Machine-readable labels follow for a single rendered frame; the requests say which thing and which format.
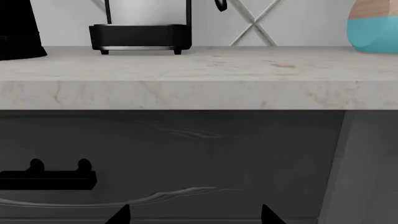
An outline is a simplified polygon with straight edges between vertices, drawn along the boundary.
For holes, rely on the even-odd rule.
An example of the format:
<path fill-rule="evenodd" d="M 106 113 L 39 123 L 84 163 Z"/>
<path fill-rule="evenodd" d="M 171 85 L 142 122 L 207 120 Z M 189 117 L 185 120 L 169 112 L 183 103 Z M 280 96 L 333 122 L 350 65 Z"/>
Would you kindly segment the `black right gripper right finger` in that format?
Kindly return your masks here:
<path fill-rule="evenodd" d="M 267 205 L 262 205 L 261 210 L 262 224 L 286 224 L 275 212 L 273 212 Z"/>

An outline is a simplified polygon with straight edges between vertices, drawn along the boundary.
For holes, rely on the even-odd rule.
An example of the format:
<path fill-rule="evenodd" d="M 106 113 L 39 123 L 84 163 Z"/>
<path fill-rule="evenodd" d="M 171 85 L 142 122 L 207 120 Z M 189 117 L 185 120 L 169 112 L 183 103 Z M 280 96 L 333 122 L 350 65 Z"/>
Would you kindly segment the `dark grey cabinet drawer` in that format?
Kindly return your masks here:
<path fill-rule="evenodd" d="M 102 223 L 130 201 L 202 188 L 131 207 L 137 222 L 254 222 L 267 205 L 315 223 L 343 111 L 0 111 L 0 171 L 75 170 L 92 190 L 0 190 L 0 224 Z"/>

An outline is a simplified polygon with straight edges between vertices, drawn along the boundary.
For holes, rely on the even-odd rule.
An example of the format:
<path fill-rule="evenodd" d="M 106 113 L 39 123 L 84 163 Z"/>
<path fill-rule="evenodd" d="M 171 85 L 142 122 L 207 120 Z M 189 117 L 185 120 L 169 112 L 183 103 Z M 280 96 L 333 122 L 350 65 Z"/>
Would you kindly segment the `black coffee machine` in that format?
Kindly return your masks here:
<path fill-rule="evenodd" d="M 115 50 L 172 50 L 180 55 L 192 46 L 192 0 L 185 0 L 186 24 L 117 26 L 109 0 L 104 0 L 107 24 L 89 26 L 91 46 L 102 55 Z"/>

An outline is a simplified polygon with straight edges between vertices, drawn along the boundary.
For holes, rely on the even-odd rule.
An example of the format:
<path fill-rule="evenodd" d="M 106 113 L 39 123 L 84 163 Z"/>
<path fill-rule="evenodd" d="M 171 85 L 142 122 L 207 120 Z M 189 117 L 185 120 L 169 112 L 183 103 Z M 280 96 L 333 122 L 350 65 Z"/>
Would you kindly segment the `teal and wood vase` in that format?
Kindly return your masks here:
<path fill-rule="evenodd" d="M 398 0 L 356 0 L 346 33 L 358 52 L 398 54 Z"/>

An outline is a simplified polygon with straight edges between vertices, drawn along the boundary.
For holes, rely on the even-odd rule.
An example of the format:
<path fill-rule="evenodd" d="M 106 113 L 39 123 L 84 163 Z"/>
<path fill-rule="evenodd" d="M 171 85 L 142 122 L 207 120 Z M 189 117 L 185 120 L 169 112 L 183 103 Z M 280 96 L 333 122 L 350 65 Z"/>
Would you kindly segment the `black electric kettle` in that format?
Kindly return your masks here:
<path fill-rule="evenodd" d="M 0 0 L 0 61 L 45 56 L 30 0 Z"/>

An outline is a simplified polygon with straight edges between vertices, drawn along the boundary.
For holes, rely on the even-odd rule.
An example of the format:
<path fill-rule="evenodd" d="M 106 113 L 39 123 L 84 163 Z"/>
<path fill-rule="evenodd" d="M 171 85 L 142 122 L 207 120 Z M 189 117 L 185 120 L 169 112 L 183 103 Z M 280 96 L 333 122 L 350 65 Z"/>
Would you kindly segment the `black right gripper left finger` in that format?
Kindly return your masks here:
<path fill-rule="evenodd" d="M 125 205 L 105 224 L 130 224 L 130 205 Z"/>

